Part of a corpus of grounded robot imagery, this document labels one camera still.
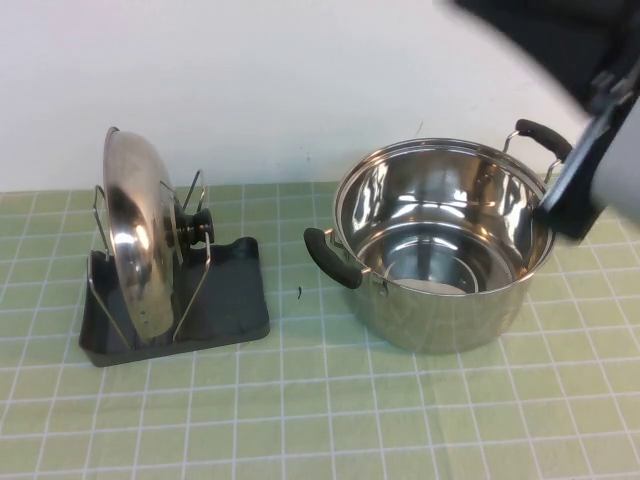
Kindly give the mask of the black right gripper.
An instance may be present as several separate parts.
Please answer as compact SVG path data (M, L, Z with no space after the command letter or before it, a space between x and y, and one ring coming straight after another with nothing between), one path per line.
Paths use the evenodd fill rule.
M624 210L628 206L624 180L628 170L617 161L628 150L616 140L627 114L604 110L632 95L639 83L638 52L587 52L584 63L583 110L599 116L588 124L556 182L534 210L539 223L571 241L583 240L605 208Z

